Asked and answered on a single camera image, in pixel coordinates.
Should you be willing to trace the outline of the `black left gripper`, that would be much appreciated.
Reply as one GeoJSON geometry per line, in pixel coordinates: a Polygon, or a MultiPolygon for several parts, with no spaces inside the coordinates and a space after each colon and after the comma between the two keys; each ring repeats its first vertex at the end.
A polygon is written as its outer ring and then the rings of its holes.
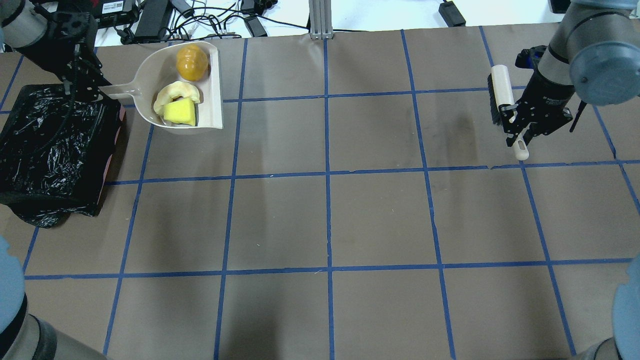
{"type": "Polygon", "coordinates": [[[101,87],[110,85],[95,53],[98,22],[86,11],[36,11],[45,19],[45,31],[36,42],[35,64],[55,75],[69,95],[93,103],[105,96],[101,87]]]}

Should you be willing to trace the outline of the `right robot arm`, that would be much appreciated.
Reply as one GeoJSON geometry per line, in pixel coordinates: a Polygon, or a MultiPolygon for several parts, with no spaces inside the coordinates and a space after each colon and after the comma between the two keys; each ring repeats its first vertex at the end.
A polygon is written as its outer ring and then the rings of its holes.
{"type": "Polygon", "coordinates": [[[635,0],[572,0],[548,45],[524,48],[515,66],[532,75],[514,99],[509,70],[492,66],[487,76],[493,123],[523,162],[535,137],[570,125],[573,132],[588,105],[619,105],[639,96],[639,32],[631,14],[635,0]]]}

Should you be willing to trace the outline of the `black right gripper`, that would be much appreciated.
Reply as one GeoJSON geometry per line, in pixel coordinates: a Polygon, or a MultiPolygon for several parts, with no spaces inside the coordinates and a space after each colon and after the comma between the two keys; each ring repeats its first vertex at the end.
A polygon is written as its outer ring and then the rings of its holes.
{"type": "Polygon", "coordinates": [[[575,87],[571,84],[553,82],[538,68],[546,46],[524,48],[515,59],[515,66],[531,69],[531,75],[518,104],[518,119],[524,121],[526,145],[537,136],[550,135],[573,121],[567,104],[574,96],[575,87]]]}

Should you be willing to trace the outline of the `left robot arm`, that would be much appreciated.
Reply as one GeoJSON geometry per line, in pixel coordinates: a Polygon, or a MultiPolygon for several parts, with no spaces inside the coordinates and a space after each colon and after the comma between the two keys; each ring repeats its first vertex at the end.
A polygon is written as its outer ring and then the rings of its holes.
{"type": "Polygon", "coordinates": [[[1,131],[1,203],[38,228],[98,209],[125,111],[99,89],[97,29],[83,10],[1,2],[2,40],[60,80],[24,86],[1,131]]]}

